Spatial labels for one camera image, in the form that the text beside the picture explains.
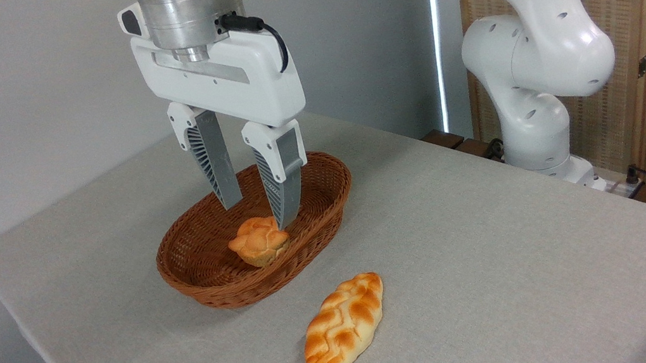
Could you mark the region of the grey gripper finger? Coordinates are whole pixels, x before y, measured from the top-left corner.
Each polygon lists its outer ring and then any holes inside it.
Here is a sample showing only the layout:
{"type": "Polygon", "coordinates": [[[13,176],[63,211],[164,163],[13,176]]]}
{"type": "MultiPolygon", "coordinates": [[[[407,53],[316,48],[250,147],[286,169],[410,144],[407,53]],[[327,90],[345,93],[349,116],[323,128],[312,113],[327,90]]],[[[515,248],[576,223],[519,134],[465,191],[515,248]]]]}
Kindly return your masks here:
{"type": "Polygon", "coordinates": [[[286,230],[299,214],[301,168],[307,163],[298,121],[280,127],[248,122],[241,134],[253,149],[277,227],[286,230]]]}
{"type": "Polygon", "coordinates": [[[222,207],[233,208],[243,194],[216,113],[171,102],[167,114],[180,147],[193,155],[222,207]]]}

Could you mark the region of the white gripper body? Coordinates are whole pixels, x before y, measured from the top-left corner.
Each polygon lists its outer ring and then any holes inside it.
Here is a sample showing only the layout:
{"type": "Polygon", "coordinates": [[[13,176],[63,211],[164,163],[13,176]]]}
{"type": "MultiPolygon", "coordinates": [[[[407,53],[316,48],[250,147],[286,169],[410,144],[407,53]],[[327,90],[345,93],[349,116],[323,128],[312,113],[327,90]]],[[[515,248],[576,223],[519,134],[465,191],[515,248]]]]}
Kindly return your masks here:
{"type": "Polygon", "coordinates": [[[208,59],[185,62],[155,46],[141,19],[135,3],[118,13],[141,74],[159,98],[271,127],[285,125],[304,109],[295,63],[288,61],[280,71],[282,58],[272,34],[234,31],[208,45],[208,59]]]}

